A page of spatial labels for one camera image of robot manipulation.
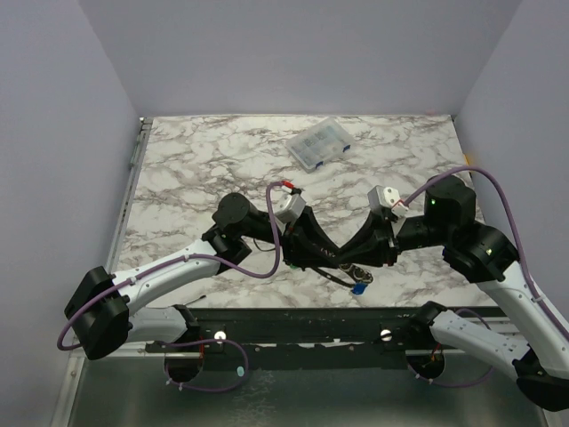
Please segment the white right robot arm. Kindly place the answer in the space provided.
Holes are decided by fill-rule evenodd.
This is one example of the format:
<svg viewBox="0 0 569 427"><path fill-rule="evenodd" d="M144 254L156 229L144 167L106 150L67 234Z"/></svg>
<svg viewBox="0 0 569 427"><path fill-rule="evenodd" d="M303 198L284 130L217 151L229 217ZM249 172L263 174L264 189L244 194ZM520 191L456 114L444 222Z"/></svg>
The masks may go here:
<svg viewBox="0 0 569 427"><path fill-rule="evenodd" d="M444 262L488 296L517 329L514 340L426 302L411 317L405 338L463 350L514 380L535 405L568 408L568 322L530 274L520 241L476 218L477 196L453 174L427 181L410 197L392 187L368 193L365 225L341 248L341 259L387 266L403 253L439 246Z"/></svg>

